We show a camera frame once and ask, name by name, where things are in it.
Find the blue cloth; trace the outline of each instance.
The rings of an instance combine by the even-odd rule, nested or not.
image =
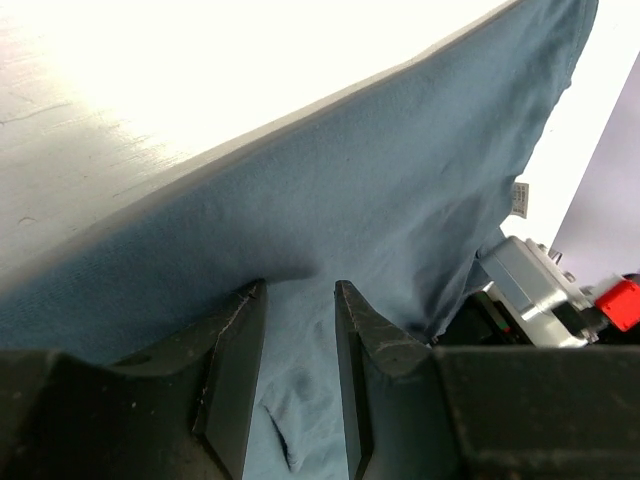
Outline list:
[[[266,278],[245,478],[347,478],[334,282],[353,281],[399,325],[427,335],[446,326],[482,280],[471,278],[475,254],[510,212],[512,182],[569,85],[596,4],[519,3],[256,143],[222,173],[5,292],[0,346],[109,362]]]

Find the red component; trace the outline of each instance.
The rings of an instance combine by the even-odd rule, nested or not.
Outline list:
[[[640,322],[640,285],[622,280],[596,300],[596,307],[623,332]]]

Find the white wall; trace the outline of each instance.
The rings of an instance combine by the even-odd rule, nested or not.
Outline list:
[[[563,267],[580,284],[640,269],[640,57],[554,247],[564,253]]]
[[[521,182],[530,184],[527,218],[511,216],[506,235],[551,245],[640,53],[640,1],[600,0],[593,30],[551,113]]]

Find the white label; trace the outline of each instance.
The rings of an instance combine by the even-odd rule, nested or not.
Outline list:
[[[511,215],[527,218],[527,207],[529,206],[529,184],[514,183],[511,191]]]

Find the silver metal part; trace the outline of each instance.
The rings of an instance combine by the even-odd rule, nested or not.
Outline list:
[[[564,278],[569,280],[569,283],[574,283],[576,281],[576,277],[571,272],[564,272],[563,275]]]
[[[578,310],[592,303],[547,252],[532,240],[505,240],[480,261],[494,282],[488,294],[505,305],[534,345],[582,347],[591,336],[571,335],[552,310],[564,302]]]
[[[554,250],[553,248],[549,249],[548,255],[556,265],[558,265],[560,263],[560,260],[562,260],[562,252]]]

